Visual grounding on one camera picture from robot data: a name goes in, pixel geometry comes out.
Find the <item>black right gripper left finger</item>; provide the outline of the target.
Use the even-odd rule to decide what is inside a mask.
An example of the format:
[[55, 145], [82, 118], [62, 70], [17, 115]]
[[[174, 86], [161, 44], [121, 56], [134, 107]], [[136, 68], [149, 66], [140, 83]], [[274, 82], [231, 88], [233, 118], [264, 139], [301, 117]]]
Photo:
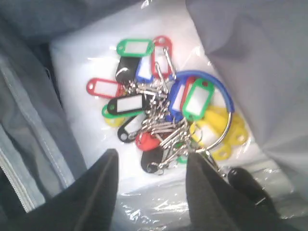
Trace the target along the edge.
[[0, 224], [2, 231], [109, 231], [118, 191], [119, 156], [108, 149], [63, 192], [29, 213]]

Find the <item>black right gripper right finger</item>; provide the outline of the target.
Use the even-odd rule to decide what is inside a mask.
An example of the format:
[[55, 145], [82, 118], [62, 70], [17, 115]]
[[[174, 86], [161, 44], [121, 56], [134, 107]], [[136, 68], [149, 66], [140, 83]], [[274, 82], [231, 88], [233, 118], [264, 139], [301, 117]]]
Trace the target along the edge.
[[306, 231], [308, 218], [280, 219], [236, 191], [199, 154], [187, 162], [192, 231]]

